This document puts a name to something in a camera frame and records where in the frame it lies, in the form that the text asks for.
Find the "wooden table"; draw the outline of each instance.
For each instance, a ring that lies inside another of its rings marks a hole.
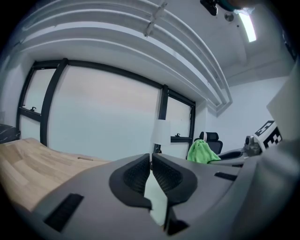
[[[1,183],[12,201],[29,211],[77,173],[108,162],[54,151],[33,138],[0,144]]]

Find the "black rubber pad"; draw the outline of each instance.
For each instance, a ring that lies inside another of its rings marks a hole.
[[[61,232],[82,200],[83,196],[79,194],[69,194],[44,222],[56,231]]]
[[[168,198],[168,206],[186,202],[197,189],[197,177],[189,169],[152,154],[153,175]]]
[[[109,178],[109,187],[116,198],[130,207],[152,209],[151,201],[144,197],[150,175],[149,153],[116,169]]]
[[[217,173],[215,173],[215,176],[219,177],[219,178],[227,179],[230,181],[235,181],[236,178],[238,177],[236,175],[232,175],[232,174],[228,174],[228,173],[224,173],[224,172],[217,172]]]

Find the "ceiling bracket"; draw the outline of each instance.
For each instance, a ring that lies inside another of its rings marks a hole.
[[[154,25],[155,25],[155,21],[163,15],[165,7],[167,6],[167,4],[168,3],[166,1],[163,1],[161,3],[161,5],[156,9],[156,11],[151,15],[150,23],[148,24],[148,26],[147,26],[147,28],[145,29],[145,32],[144,32],[144,36],[146,38],[152,32],[152,30],[154,28]]]

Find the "green towel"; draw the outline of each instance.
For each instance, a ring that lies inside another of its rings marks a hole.
[[[212,160],[220,160],[204,140],[197,140],[193,143],[188,151],[187,159],[188,161],[204,164]]]

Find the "black slot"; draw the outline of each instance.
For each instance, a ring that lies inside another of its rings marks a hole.
[[[235,181],[236,178],[238,177],[236,175],[232,175],[232,174],[228,174],[228,173],[224,173],[224,172],[217,172],[217,173],[215,173],[215,176],[219,177],[219,178],[227,179],[230,181]]]
[[[82,200],[83,196],[79,194],[69,194],[44,222],[56,231],[61,232]]]
[[[176,218],[172,207],[167,208],[164,230],[168,235],[174,235],[185,230],[188,227],[189,225],[187,223]]]
[[[234,164],[232,167],[243,167],[243,164]]]
[[[243,155],[241,151],[233,151],[233,152],[228,152],[219,155],[221,160],[227,160],[227,159],[233,159],[233,158],[239,158]]]

